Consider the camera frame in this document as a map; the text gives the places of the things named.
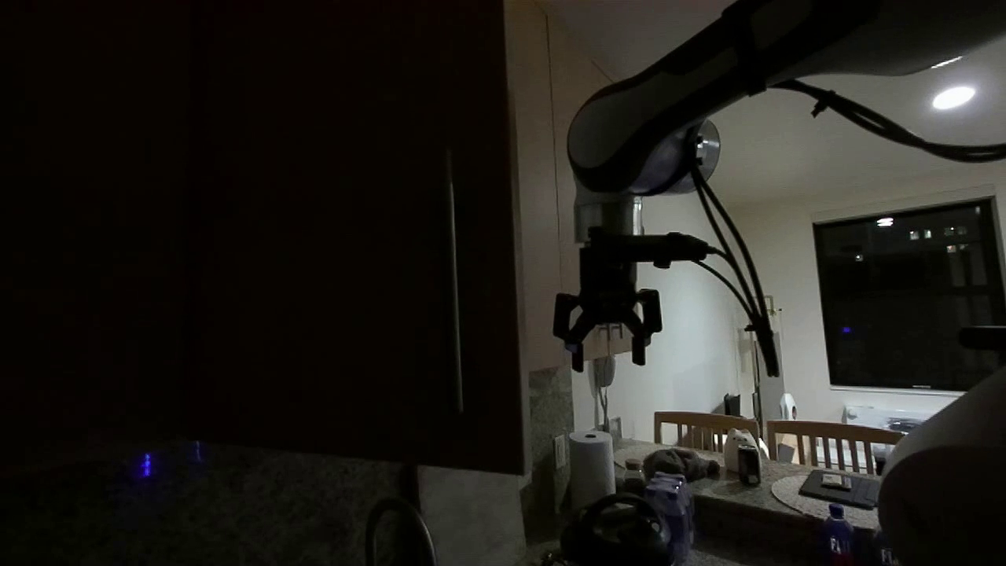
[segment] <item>cable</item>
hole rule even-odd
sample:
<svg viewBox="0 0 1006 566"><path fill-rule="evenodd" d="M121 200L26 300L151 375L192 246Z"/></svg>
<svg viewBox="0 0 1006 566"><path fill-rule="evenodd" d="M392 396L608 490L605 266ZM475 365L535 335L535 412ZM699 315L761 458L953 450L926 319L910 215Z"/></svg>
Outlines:
<svg viewBox="0 0 1006 566"><path fill-rule="evenodd" d="M888 120L884 112L875 112L871 106L861 106L860 102L850 102L850 98L844 98L837 92L828 92L828 87L814 87L814 85L796 82L796 80L786 80L776 87L814 98L817 102L814 104L814 116L823 112L823 109L837 109L850 124L854 124L854 126L861 126L861 128L867 128L867 131L875 131L881 138L890 138L897 145L938 154L944 159L989 163L989 159L1004 159L1006 156L1006 145L938 145L938 140L926 140L926 138L912 134L910 128L904 128L900 124Z"/></svg>
<svg viewBox="0 0 1006 566"><path fill-rule="evenodd" d="M712 265L699 265L699 266L715 272L737 296L737 301L747 308L747 315L755 319L752 304L741 300L741 292L721 271L715 271Z"/></svg>
<svg viewBox="0 0 1006 566"><path fill-rule="evenodd" d="M741 284L741 292L747 292L747 301L741 301L741 304L755 308L755 292L752 292L752 285L749 285L749 281L747 281L747 272L741 272L741 266L740 266L740 260L737 260L737 256L734 256L734 249L731 249L731 241L726 241L726 236L723 236L715 210L712 210L712 200L707 200L705 189L699 189L699 200L703 200L703 210L705 210L707 223L715 226L715 234L716 234L716 239L721 239L716 256L734 266L737 281Z"/></svg>
<svg viewBox="0 0 1006 566"><path fill-rule="evenodd" d="M749 241L741 239L741 230L737 230L734 216L726 215L723 200L716 197L716 192L712 189L712 183L705 180L705 174L703 174L699 166L692 166L692 180L694 180L699 192L715 200L716 215L721 215L721 216L726 219L726 226L731 226L734 241L741 249L747 271L749 271L752 285L755 285L752 304L755 304L755 311L759 311L761 319L767 319L767 304L764 304L759 266L755 266L755 260L752 260Z"/></svg>
<svg viewBox="0 0 1006 566"><path fill-rule="evenodd" d="M726 215L723 200L716 197L716 192L712 189L712 183L705 180L705 174L692 163L692 183L699 189L699 197L712 200L716 207L716 216L726 219L726 230L734 236L734 241L741 249L741 258L747 258L747 271L752 278L752 284L747 281L747 271L740 266L740 260L734 258L734 249L726 246L726 236L723 230L716 226L716 216L712 215L712 207L705 205L705 215L707 219L715 223L716 230L716 239L723 246L723 258L726 265L737 271L740 284L747 292L752 292L755 300L741 301L741 304L752 304L747 308L749 319L752 319L752 330L759 335L759 345L761 345L761 354L764 354L764 369L767 375L779 375L779 352L776 352L776 341L773 341L773 327L771 327L771 315L767 315L767 304L764 304L764 289L761 289L761 278L759 278L759 266L755 266L755 258L749 253L749 241L741 239L741 234L737 230L734 216Z"/></svg>

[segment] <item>cabinet door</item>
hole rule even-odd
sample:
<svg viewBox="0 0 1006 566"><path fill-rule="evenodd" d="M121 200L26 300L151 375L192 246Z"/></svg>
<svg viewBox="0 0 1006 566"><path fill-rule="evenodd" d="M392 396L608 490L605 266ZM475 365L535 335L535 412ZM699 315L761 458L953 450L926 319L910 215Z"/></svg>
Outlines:
<svg viewBox="0 0 1006 566"><path fill-rule="evenodd" d="M521 472L521 379L516 342L516 216L511 159L507 33L499 0L442 0L427 9L442 51L442 120L456 195L456 387L458 401L433 456Z"/></svg>
<svg viewBox="0 0 1006 566"><path fill-rule="evenodd" d="M190 4L0 6L0 472L175 433Z"/></svg>
<svg viewBox="0 0 1006 566"><path fill-rule="evenodd" d="M413 126L414 14L201 6L197 433L420 456L420 409L449 392L449 281L443 159Z"/></svg>
<svg viewBox="0 0 1006 566"><path fill-rule="evenodd" d="M466 24L405 0L204 6L197 433L516 458L502 33L456 63Z"/></svg>

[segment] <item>wooden chair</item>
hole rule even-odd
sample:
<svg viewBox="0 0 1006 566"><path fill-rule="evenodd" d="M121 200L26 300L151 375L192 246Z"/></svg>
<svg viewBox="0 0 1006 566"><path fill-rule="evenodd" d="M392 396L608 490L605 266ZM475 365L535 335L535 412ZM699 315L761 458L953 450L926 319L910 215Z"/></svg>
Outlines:
<svg viewBox="0 0 1006 566"><path fill-rule="evenodd" d="M675 448L692 448L692 450L723 450L731 431L749 431L759 436L759 426L741 416L654 412L656 443L665 443L665 426L675 428Z"/></svg>
<svg viewBox="0 0 1006 566"><path fill-rule="evenodd" d="M879 475L875 448L900 443L900 431L860 428L841 421L767 421L767 448L779 458L782 436L793 436L800 465Z"/></svg>

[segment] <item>ceiling light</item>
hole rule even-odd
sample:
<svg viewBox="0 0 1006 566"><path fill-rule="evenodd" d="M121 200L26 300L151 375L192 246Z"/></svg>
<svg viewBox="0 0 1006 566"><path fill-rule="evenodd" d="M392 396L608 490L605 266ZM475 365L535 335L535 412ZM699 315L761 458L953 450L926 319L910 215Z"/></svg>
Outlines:
<svg viewBox="0 0 1006 566"><path fill-rule="evenodd" d="M975 102L975 87L972 85L951 85L951 87L938 92L933 109L938 112L958 109L970 102Z"/></svg>
<svg viewBox="0 0 1006 566"><path fill-rule="evenodd" d="M961 63L966 58L951 58L951 61L940 61L938 66L930 66L930 68L946 68L946 66L953 66L953 63Z"/></svg>

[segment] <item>bottle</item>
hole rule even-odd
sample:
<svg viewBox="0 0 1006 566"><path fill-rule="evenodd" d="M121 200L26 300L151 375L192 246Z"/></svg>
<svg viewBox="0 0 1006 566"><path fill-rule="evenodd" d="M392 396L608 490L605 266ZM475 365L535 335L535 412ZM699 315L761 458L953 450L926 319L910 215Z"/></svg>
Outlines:
<svg viewBox="0 0 1006 566"><path fill-rule="evenodd" d="M844 505L832 503L828 510L823 532L828 532L828 564L830 566L852 566L854 564L854 557L852 557L852 525L846 521L846 510Z"/></svg>

